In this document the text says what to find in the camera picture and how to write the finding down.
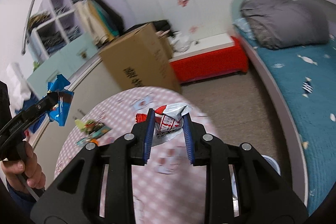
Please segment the red and white candy wrapper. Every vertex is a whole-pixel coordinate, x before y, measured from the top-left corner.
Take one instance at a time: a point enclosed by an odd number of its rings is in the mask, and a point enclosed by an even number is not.
[[[190,105],[186,103],[175,103],[160,106],[155,110],[155,132],[152,146],[156,146],[168,142],[178,134],[183,132],[182,116],[192,110]],[[147,118],[147,114],[138,113],[135,116],[136,122],[143,122]]]

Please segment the floor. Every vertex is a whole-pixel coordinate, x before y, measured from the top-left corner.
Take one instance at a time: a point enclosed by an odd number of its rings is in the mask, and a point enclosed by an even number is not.
[[[263,82],[252,65],[247,74],[227,75],[185,84],[182,94],[207,113],[227,144],[251,143],[274,158],[291,185],[286,141]]]

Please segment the bed frame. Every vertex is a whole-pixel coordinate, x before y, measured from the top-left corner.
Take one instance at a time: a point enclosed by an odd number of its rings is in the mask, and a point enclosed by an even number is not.
[[[289,159],[291,162],[293,190],[298,197],[307,206],[308,202],[308,173],[305,155],[301,144],[301,138],[294,124],[293,117],[289,111],[281,91],[278,88],[273,76],[265,66],[264,62],[259,57],[256,50],[242,37],[236,34],[241,41],[241,46],[244,48],[247,56],[256,68],[261,80],[263,81],[269,96],[272,99],[273,105],[277,111],[283,134],[285,135]]]

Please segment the round table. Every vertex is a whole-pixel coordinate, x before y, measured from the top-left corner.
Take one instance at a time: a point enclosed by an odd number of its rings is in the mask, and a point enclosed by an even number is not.
[[[133,88],[104,100],[83,117],[82,121],[102,119],[102,122],[112,128],[98,139],[98,145],[106,145],[132,130],[137,113],[147,113],[149,108],[156,109],[177,102],[190,104],[171,90],[157,87]],[[193,105],[191,107],[192,121],[203,124],[207,133],[216,135],[206,114]],[[83,137],[84,134],[78,128],[71,131],[59,154],[55,178],[81,150],[76,142]],[[203,221],[206,167],[190,165],[183,134],[152,147],[147,165],[132,166],[132,183],[137,224],[186,224]],[[105,213],[105,190],[103,186],[101,216]]]

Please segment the metal bolt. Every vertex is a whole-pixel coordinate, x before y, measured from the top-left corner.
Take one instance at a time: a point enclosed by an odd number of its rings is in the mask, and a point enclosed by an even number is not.
[[[212,139],[213,139],[213,137],[210,134],[203,135],[203,140],[205,140],[205,141],[211,141]]]
[[[243,148],[244,150],[248,151],[248,150],[251,150],[252,146],[249,143],[243,143],[241,145],[241,148]]]
[[[87,150],[92,150],[96,147],[96,144],[95,143],[88,143],[87,145],[85,145],[85,148]]]
[[[124,138],[125,140],[130,141],[134,139],[134,135],[132,133],[127,133]]]

